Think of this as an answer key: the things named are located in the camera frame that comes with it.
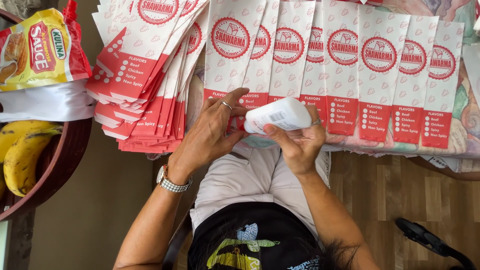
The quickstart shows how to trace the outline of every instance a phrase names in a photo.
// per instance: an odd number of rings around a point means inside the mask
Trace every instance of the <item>silver ring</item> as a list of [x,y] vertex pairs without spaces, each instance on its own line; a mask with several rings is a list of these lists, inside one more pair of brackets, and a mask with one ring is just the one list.
[[312,125],[320,125],[320,124],[322,124],[322,120],[320,120],[320,118],[312,123]]
[[225,101],[222,100],[220,103],[222,103],[223,105],[227,106],[230,110],[232,110],[232,107],[230,107],[230,105]]

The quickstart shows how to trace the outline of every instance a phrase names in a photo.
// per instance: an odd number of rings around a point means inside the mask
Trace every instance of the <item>wooden bowl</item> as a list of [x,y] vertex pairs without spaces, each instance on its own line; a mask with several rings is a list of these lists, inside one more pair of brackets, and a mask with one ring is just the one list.
[[[22,21],[2,9],[0,18],[13,25]],[[62,135],[52,138],[38,160],[35,187],[25,197],[15,196],[8,189],[5,190],[0,199],[0,221],[13,219],[35,209],[68,181],[82,160],[91,129],[91,118],[63,124]]]

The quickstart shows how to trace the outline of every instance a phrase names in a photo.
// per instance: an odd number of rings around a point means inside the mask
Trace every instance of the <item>checkered watch band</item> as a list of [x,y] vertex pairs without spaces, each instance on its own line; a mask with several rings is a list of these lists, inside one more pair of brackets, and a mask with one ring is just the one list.
[[190,185],[192,184],[192,178],[188,180],[188,183],[186,185],[177,185],[172,182],[170,182],[167,178],[163,178],[160,180],[160,186],[166,190],[169,190],[171,192],[184,192],[186,191]]

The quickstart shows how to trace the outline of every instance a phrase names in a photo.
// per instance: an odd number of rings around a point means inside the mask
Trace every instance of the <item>white plastic bottle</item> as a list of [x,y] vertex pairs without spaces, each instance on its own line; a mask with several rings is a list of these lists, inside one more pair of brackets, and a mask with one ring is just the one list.
[[309,127],[312,118],[300,101],[286,97],[250,110],[245,115],[244,128],[248,133],[266,135],[266,124],[276,125],[283,130],[296,130]]

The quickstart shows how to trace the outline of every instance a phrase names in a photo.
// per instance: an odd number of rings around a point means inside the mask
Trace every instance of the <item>person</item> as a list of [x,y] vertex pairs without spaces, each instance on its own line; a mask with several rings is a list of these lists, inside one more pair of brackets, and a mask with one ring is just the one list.
[[[360,229],[325,184],[330,159],[320,151],[325,129],[318,124],[317,109],[307,106],[314,119],[309,128],[285,132],[271,124],[264,127],[281,149],[236,147],[248,133],[226,136],[225,131],[231,116],[248,111],[237,102],[248,92],[238,88],[207,99],[169,157],[166,175],[159,176],[161,183],[179,188],[212,162],[190,212],[188,269],[379,269]],[[128,231],[114,269],[161,268],[181,197],[169,189],[166,184],[154,189]]]

